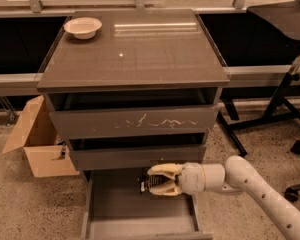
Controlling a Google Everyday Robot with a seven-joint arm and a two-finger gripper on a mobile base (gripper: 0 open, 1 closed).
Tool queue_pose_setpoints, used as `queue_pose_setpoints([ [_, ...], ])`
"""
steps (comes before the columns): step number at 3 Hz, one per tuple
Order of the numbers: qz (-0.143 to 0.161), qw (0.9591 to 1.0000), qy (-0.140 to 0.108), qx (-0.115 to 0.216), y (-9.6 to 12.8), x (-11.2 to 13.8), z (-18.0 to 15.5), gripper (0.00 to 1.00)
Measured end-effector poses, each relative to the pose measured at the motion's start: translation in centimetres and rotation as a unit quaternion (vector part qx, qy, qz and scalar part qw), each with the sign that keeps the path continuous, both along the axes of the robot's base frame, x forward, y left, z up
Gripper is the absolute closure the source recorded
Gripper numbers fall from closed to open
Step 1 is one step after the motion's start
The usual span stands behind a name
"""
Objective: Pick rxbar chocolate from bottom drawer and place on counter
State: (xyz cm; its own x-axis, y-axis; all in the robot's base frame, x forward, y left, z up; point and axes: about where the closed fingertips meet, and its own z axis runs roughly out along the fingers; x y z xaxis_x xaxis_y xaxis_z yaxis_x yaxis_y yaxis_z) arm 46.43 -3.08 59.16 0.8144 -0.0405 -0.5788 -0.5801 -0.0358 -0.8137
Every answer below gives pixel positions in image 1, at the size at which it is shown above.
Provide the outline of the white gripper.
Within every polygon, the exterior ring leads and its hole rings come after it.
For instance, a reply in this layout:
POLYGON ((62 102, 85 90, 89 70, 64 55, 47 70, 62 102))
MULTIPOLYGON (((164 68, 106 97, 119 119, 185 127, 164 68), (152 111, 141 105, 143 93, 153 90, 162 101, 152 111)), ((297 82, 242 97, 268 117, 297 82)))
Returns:
POLYGON ((147 174, 150 176, 165 176, 171 180, 151 182, 148 190, 157 196, 177 196, 182 192, 194 195, 205 190, 205 175, 201 164, 185 163, 182 166, 175 163, 152 166, 147 174), (178 175, 178 186, 175 180, 178 175))

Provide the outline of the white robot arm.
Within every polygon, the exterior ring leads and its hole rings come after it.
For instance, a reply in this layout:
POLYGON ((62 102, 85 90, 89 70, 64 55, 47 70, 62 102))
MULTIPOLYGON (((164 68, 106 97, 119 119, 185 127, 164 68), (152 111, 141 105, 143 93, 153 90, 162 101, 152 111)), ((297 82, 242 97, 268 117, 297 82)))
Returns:
POLYGON ((224 164, 166 163, 147 170, 142 192, 157 196, 194 195, 204 191, 244 191, 263 209, 287 240, 300 240, 300 211, 274 190, 257 170, 240 156, 224 164))

